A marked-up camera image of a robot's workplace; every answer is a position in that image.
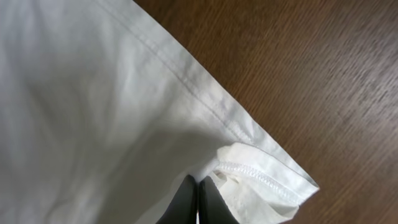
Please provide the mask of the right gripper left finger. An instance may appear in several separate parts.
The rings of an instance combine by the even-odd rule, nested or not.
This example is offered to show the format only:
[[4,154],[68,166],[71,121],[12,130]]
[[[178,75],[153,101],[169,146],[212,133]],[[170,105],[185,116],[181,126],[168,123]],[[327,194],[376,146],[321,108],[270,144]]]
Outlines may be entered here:
[[187,175],[156,224],[196,224],[197,182]]

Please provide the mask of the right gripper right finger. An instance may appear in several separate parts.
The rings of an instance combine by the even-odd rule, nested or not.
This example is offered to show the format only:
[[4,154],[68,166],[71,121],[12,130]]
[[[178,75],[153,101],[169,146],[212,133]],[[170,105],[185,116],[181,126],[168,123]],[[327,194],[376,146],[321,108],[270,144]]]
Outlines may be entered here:
[[210,177],[199,183],[198,215],[199,224],[239,224]]

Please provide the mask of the white t-shirt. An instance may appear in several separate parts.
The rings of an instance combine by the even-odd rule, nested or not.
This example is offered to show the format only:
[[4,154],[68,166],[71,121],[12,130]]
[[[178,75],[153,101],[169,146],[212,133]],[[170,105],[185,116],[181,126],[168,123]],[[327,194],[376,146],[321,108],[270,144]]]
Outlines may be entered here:
[[187,175],[240,223],[319,189],[135,2],[1,2],[2,223],[155,223]]

